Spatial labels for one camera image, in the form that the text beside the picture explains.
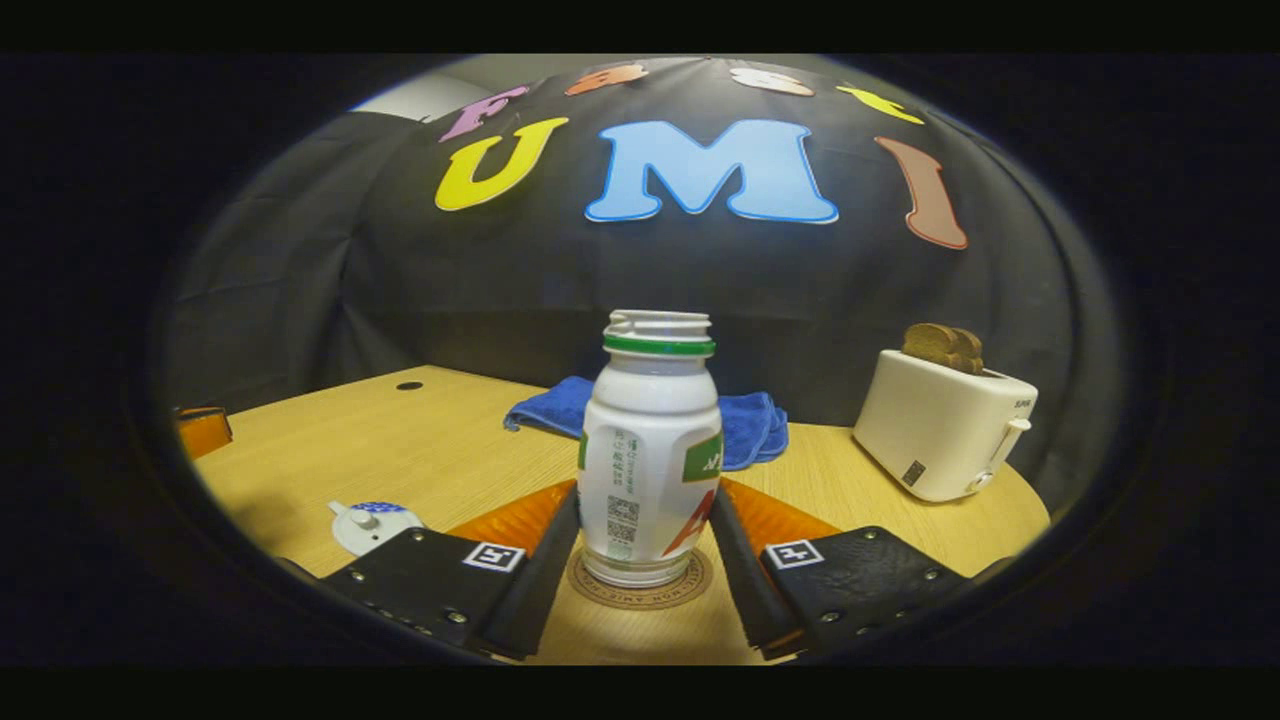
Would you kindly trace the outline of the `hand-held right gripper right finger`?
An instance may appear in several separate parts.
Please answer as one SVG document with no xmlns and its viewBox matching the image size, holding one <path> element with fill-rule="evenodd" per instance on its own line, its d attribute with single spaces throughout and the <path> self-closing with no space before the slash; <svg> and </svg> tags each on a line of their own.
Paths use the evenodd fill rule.
<svg viewBox="0 0 1280 720">
<path fill-rule="evenodd" d="M 884 527 L 842 530 L 741 482 L 719 484 L 710 528 L 748 644 L 767 660 L 860 650 L 974 584 Z"/>
</svg>

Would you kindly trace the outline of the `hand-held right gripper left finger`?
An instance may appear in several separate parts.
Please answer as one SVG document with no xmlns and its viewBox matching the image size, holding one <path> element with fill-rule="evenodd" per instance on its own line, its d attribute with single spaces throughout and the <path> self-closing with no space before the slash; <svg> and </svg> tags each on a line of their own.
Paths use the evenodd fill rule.
<svg viewBox="0 0 1280 720">
<path fill-rule="evenodd" d="M 323 585 L 453 648 L 525 660 L 539 651 L 579 528 L 576 484 L 561 482 L 448 532 L 401 530 Z"/>
</svg>

